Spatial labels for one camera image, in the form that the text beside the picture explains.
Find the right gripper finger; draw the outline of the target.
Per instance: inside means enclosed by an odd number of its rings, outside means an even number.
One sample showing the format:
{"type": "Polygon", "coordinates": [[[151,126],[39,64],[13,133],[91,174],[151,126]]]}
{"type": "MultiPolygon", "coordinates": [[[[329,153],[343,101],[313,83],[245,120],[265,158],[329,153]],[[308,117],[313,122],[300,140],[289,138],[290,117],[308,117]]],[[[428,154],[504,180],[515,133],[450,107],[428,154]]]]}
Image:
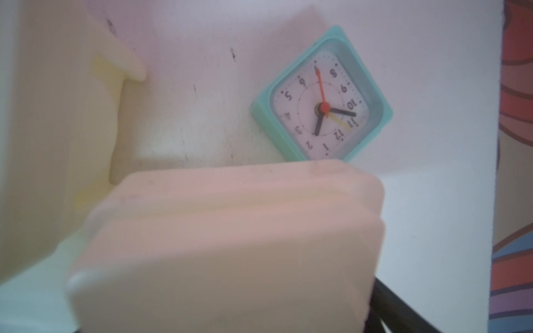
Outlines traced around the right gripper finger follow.
{"type": "Polygon", "coordinates": [[[385,326],[391,332],[439,332],[378,278],[374,282],[369,306],[370,310],[364,325],[364,333],[383,333],[385,326]]]}

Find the white wrap dispenser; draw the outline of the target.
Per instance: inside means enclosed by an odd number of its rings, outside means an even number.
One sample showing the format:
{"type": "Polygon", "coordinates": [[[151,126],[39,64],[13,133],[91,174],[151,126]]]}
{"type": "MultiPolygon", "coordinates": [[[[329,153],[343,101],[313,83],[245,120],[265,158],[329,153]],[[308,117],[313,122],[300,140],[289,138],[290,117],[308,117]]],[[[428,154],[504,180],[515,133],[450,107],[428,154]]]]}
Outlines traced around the white wrap dispenser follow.
{"type": "Polygon", "coordinates": [[[111,189],[142,61],[81,1],[1,3],[1,280],[55,251],[111,189]]]}
{"type": "Polygon", "coordinates": [[[362,332],[383,203],[339,160],[133,173],[65,291],[83,332],[362,332]]]}

